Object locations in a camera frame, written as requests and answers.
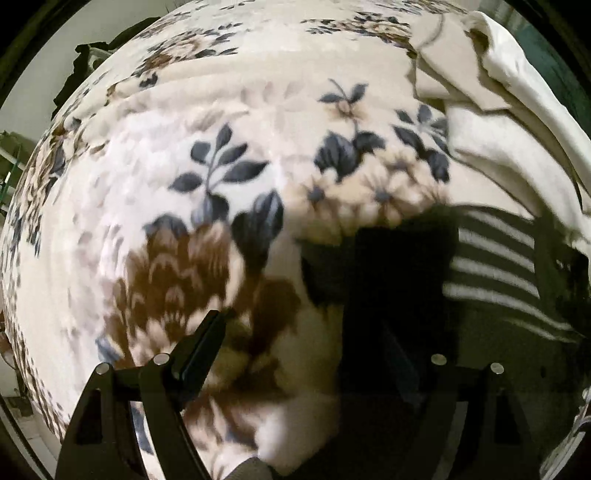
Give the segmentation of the dark green plush blanket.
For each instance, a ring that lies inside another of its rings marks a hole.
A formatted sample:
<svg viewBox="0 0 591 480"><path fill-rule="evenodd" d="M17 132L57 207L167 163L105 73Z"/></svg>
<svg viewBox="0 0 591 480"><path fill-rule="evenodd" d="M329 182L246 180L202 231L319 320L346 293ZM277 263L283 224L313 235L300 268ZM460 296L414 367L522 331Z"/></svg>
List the dark green plush blanket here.
<svg viewBox="0 0 591 480"><path fill-rule="evenodd" d="M515 35L528 61L581 127L590 132L590 98L549 42L530 24Z"/></svg>

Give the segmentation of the dark striped sweater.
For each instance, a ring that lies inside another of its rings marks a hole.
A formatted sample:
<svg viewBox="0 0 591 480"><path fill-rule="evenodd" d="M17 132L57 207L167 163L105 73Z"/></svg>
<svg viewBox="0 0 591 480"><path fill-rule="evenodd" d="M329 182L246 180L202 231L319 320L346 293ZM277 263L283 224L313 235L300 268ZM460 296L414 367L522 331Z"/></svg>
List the dark striped sweater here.
<svg viewBox="0 0 591 480"><path fill-rule="evenodd" d="M589 477L588 260L547 222L491 207L435 207L394 228L363 228L340 246L304 242L301 269L315 305L342 308L342 330L351 322L408 335L477 322L528 333L532 373L519 399L536 479ZM342 360L342 402L341 370ZM339 479L341 433L331 452Z"/></svg>

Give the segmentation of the folded white clothes stack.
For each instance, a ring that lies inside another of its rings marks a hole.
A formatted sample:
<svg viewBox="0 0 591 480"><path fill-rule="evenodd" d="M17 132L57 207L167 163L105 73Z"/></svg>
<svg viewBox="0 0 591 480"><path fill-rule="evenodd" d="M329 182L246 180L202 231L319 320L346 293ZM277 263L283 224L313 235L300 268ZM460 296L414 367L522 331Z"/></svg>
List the folded white clothes stack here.
<svg viewBox="0 0 591 480"><path fill-rule="evenodd" d="M589 239L590 139L512 34L481 12L426 14L410 44L415 91L443 101L452 156Z"/></svg>

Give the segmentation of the green storage rack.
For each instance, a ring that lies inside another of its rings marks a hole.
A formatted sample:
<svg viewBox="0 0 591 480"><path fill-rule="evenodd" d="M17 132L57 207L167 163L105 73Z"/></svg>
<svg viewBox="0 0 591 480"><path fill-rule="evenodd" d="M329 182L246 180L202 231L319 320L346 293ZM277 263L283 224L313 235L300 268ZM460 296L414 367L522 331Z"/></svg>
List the green storage rack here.
<svg viewBox="0 0 591 480"><path fill-rule="evenodd" d="M1 216L5 217L26 163L35 144L28 138L6 130L1 132Z"/></svg>

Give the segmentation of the floral bed blanket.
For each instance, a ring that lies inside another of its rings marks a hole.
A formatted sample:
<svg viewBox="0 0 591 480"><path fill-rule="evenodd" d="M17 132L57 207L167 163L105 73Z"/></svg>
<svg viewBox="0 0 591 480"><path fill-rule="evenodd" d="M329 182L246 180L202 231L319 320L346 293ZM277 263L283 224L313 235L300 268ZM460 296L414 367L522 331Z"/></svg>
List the floral bed blanket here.
<svg viewBox="0 0 591 480"><path fill-rule="evenodd" d="M184 413L221 479L335 435L342 310L314 253L436 202L517 205L447 154L411 37L449 1L192 1L113 53L37 143L1 233L7 336L55 442L100 362L235 319Z"/></svg>

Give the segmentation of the black clothes pile on shelf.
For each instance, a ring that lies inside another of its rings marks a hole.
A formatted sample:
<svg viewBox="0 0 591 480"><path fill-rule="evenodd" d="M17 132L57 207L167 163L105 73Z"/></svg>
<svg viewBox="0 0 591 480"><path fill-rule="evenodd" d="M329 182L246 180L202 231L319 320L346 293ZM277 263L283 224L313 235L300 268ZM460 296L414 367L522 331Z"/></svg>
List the black clothes pile on shelf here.
<svg viewBox="0 0 591 480"><path fill-rule="evenodd" d="M72 73L66 78L61 90L53 99L55 106L51 118L54 118L76 89L116 50L141 31L152 25L158 17L148 17L120 32L110 42L92 42L75 47L77 57L73 61Z"/></svg>

